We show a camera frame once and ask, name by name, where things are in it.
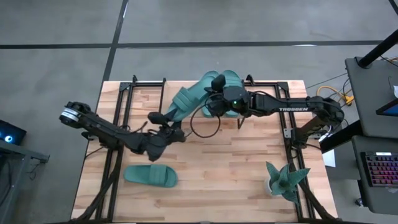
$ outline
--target black desk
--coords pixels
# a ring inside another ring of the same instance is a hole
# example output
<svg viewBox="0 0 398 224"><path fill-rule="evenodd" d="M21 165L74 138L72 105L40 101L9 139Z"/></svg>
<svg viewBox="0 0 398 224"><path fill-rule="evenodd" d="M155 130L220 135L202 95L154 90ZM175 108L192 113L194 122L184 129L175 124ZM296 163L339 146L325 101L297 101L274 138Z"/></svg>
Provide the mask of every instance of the black desk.
<svg viewBox="0 0 398 224"><path fill-rule="evenodd" d="M322 150L334 149L355 135L398 139L398 117L376 114L377 109L395 99L392 86L398 85L398 68L380 60L368 69L358 66L355 58L345 63L359 120L322 141Z"/></svg>
<svg viewBox="0 0 398 224"><path fill-rule="evenodd" d="M351 141L364 205L375 213L398 215L394 205L398 201L398 189L370 187L359 156L360 152L374 150L398 152L398 117L376 114L377 109L395 99L393 85L398 85L398 68L380 60L374 61L368 69L358 66L355 58L348 58L345 63L359 120L323 140L320 143L322 152Z"/></svg>
<svg viewBox="0 0 398 224"><path fill-rule="evenodd" d="M374 213L398 215L398 189L389 187L370 187L360 153L366 151L398 152L398 140L385 138L368 138L354 136L352 138L356 162L361 180L358 181L364 206Z"/></svg>
<svg viewBox="0 0 398 224"><path fill-rule="evenodd" d="M22 176L27 172L30 159L37 159L40 163L47 163L50 156L28 150L21 146L5 143L4 141L0 141L0 152L8 157L12 170L12 188L7 194L3 205L0 207L0 224L8 224L10 223L11 214L14 211L18 191L22 185ZM0 184L0 189L5 189L8 185L7 174L0 174Z"/></svg>

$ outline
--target rgb keyboard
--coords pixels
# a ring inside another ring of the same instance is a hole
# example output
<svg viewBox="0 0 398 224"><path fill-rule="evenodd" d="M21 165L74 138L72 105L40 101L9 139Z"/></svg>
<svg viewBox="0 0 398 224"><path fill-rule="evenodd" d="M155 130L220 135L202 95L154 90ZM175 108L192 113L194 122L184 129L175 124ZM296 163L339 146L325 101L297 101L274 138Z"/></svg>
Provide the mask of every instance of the rgb keyboard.
<svg viewBox="0 0 398 224"><path fill-rule="evenodd" d="M398 153L363 152L372 187L398 187Z"/></svg>

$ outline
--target green plant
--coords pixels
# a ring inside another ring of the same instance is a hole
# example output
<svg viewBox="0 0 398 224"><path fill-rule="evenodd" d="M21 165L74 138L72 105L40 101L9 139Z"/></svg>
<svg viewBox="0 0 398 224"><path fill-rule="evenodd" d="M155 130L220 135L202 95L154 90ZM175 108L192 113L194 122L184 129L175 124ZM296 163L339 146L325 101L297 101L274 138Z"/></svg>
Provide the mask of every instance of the green plant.
<svg viewBox="0 0 398 224"><path fill-rule="evenodd" d="M274 165L267 162L267 170L271 177L269 186L271 187L272 195L282 195L286 200L299 204L296 185L304 179L308 172L310 172L310 169L289 172L289 164L287 164L278 171Z"/></svg>

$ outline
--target electronic device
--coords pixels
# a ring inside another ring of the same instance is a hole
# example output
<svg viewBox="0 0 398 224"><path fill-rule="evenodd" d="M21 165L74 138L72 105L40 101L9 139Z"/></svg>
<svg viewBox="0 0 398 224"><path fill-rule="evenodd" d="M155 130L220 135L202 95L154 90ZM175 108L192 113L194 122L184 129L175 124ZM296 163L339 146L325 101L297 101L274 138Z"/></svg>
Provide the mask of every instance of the electronic device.
<svg viewBox="0 0 398 224"><path fill-rule="evenodd" d="M376 110L376 114L384 116L398 116L398 99L395 99Z"/></svg>
<svg viewBox="0 0 398 224"><path fill-rule="evenodd" d="M398 187L397 152L362 152L371 187Z"/></svg>
<svg viewBox="0 0 398 224"><path fill-rule="evenodd" d="M0 140L19 146L25 135L25 130L0 120Z"/></svg>

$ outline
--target wooden tabletop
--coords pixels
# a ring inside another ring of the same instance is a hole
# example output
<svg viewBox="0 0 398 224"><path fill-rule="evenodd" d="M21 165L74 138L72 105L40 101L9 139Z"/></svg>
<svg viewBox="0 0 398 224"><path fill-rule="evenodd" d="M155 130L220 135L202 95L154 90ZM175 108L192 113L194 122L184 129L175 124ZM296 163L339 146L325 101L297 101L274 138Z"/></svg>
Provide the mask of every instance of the wooden tabletop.
<svg viewBox="0 0 398 224"><path fill-rule="evenodd" d="M306 97L303 81L287 81L291 97ZM104 82L97 113L112 122L120 82ZM167 81L164 89L162 111L169 107L173 96L193 81ZM271 87L247 87L275 95ZM160 87L134 88L129 114L131 129L147 121L147 114L159 110ZM311 113L295 113L298 127L312 118ZM218 125L216 118L203 118L199 112L193 122L202 135L213 133ZM146 129L157 129L148 124ZM189 118L183 121L189 128ZM318 146L316 141L310 143ZM87 153L99 148L91 142ZM78 217L98 193L103 175L106 150L91 155L84 163L72 218ZM311 191L326 210L337 217L322 154L318 149L303 150ZM278 114L246 119L238 130L236 119L222 118L221 129L212 138L202 139L192 134L185 143L168 146L155 164L173 167L178 184L170 189L135 184L123 179L127 166L151 164L146 155L135 155L125 148L116 198L114 222L294 222L297 221L292 202L281 196L270 197L264 192L267 179L266 161L280 169L287 159ZM304 216L307 207L300 192ZM105 200L106 215L109 196Z"/></svg>

